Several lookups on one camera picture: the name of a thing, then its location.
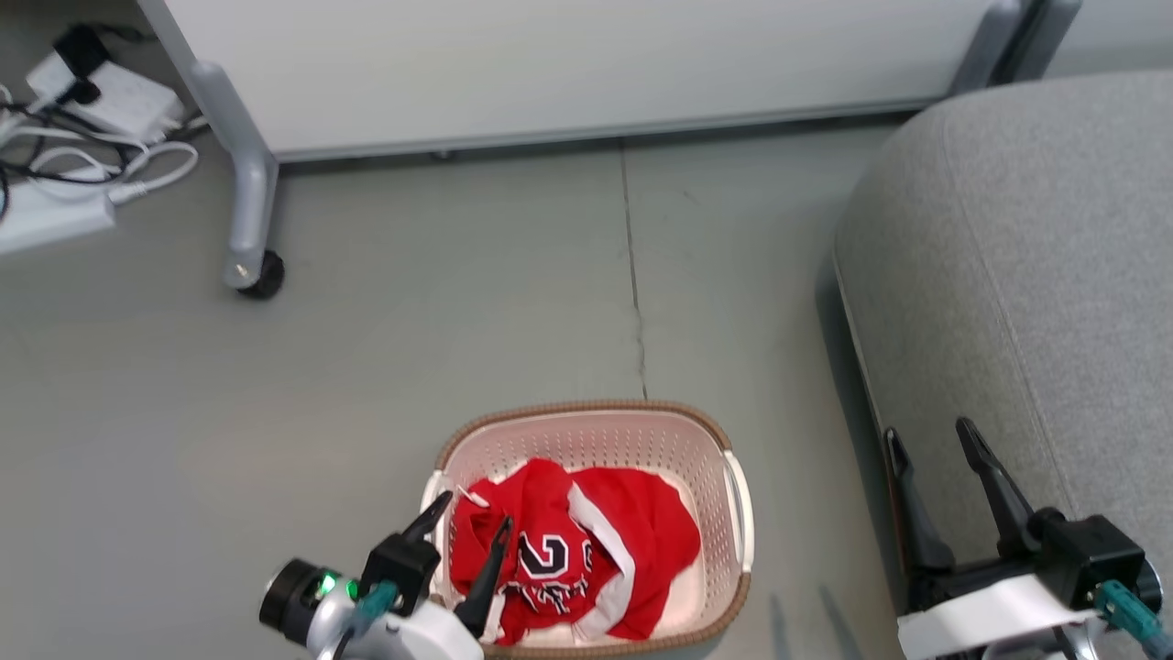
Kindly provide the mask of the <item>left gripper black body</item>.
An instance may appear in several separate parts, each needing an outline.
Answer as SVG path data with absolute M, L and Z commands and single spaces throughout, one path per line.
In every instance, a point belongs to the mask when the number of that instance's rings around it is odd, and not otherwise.
M 359 603 L 374 613 L 384 611 L 411 617 L 429 596 L 429 584 L 440 564 L 440 553 L 430 542 L 404 542 L 401 533 L 386 536 L 369 551 L 359 578 Z

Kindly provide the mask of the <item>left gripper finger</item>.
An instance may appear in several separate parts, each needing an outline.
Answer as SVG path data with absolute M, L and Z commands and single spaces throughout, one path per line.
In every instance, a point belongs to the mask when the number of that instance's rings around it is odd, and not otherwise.
M 402 532 L 404 542 L 408 544 L 426 542 L 438 528 L 440 519 L 443 518 L 445 511 L 450 506 L 452 498 L 452 491 L 438 494 Z
M 493 535 L 487 560 L 480 569 L 477 579 L 473 581 L 468 593 L 466 593 L 465 601 L 455 606 L 457 621 L 462 622 L 466 631 L 469 631 L 469 634 L 477 640 L 484 634 L 493 608 L 493 600 L 496 588 L 499 588 L 499 574 L 503 567 L 510 535 L 511 517 L 507 515 L 499 530 Z

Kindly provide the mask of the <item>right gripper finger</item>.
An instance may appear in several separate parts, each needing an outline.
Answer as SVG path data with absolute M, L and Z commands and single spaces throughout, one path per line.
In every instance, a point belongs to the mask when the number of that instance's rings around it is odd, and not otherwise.
M 992 510 L 994 526 L 998 533 L 998 554 L 1001 558 L 1026 558 L 1037 553 L 1040 543 L 1030 530 L 1035 509 L 1015 485 L 1013 477 L 994 455 L 992 448 L 971 419 L 957 419 L 955 430 L 967 463 L 979 476 L 981 488 Z
M 956 562 L 954 552 L 941 538 L 930 515 L 927 513 L 925 502 L 920 497 L 915 483 L 915 468 L 906 453 L 902 438 L 895 427 L 888 427 L 883 437 L 884 455 L 891 470 L 889 484 L 902 539 L 906 571 L 910 573 L 951 571 Z

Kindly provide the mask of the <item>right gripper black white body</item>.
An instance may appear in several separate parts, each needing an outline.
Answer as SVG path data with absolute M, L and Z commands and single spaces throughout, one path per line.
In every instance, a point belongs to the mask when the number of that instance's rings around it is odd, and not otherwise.
M 1039 551 L 948 572 L 909 572 L 899 642 L 909 659 L 1093 659 L 1123 632 L 1148 659 L 1165 655 L 1160 577 L 1143 547 L 1101 515 L 1030 520 Z

